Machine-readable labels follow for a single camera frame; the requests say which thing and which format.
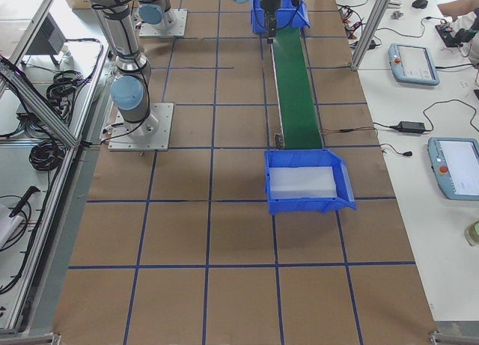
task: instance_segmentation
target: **green conveyor belt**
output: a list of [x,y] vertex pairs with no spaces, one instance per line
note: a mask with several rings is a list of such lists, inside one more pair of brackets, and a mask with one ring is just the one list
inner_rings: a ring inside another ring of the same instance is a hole
[[272,51],[284,148],[322,148],[299,29],[278,31]]

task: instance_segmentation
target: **person's arm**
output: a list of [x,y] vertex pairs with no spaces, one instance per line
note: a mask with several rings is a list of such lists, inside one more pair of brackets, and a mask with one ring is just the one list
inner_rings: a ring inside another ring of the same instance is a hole
[[438,7],[443,15],[451,16],[456,19],[458,16],[462,16],[479,7],[479,0],[458,0],[443,4],[438,4]]

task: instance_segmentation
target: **white mounting plate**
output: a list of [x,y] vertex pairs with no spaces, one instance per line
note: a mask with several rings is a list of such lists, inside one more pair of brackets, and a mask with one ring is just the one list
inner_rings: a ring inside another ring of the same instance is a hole
[[140,38],[172,38],[172,37],[185,37],[186,29],[186,17],[188,16],[188,10],[171,10],[175,12],[177,17],[177,24],[168,30],[160,31],[153,28],[148,23],[143,23],[140,30]]
[[[168,150],[173,108],[173,103],[151,103],[151,113],[159,120],[158,130],[152,135],[139,138],[124,135],[126,130],[123,127],[115,128],[112,137],[122,136],[109,141],[108,149],[111,151]],[[123,117],[119,112],[115,122],[123,122]]]

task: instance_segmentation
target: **tablet screen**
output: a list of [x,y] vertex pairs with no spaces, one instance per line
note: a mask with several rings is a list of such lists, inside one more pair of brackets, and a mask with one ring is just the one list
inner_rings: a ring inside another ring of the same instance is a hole
[[398,46],[404,76],[414,79],[433,79],[426,49],[419,47]]
[[439,141],[454,193],[479,195],[479,155],[470,141]]

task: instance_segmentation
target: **white table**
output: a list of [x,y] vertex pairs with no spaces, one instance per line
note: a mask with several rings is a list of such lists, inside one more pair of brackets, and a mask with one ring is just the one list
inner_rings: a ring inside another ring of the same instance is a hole
[[[339,4],[358,4],[361,0],[336,0]],[[356,7],[361,16],[370,13],[373,3]],[[425,10],[413,9],[414,0],[403,0],[404,16],[391,20],[388,9],[379,27],[389,27],[405,34],[420,34],[421,18],[441,16],[434,0]],[[436,101],[457,98],[479,109],[473,89],[476,70],[471,67],[440,72],[436,87],[397,83],[388,65],[387,51],[391,43],[427,46],[436,65],[468,63],[457,49],[443,47],[433,25],[438,20],[424,20],[426,30],[421,38],[401,37],[391,31],[378,31],[383,45],[368,51],[359,68],[359,76],[374,121],[392,125],[401,120],[419,121],[430,128],[423,109]],[[436,321],[479,320],[479,247],[471,247],[464,230],[479,219],[479,203],[451,201],[439,190],[427,154],[431,136],[479,138],[470,125],[473,111],[460,104],[437,105],[428,115],[434,122],[429,135],[406,135],[380,130],[380,143],[391,143],[399,151],[411,150],[413,157],[397,156],[386,149],[385,161],[403,216],[409,241],[415,255],[424,290]],[[479,117],[475,119],[479,126]]]

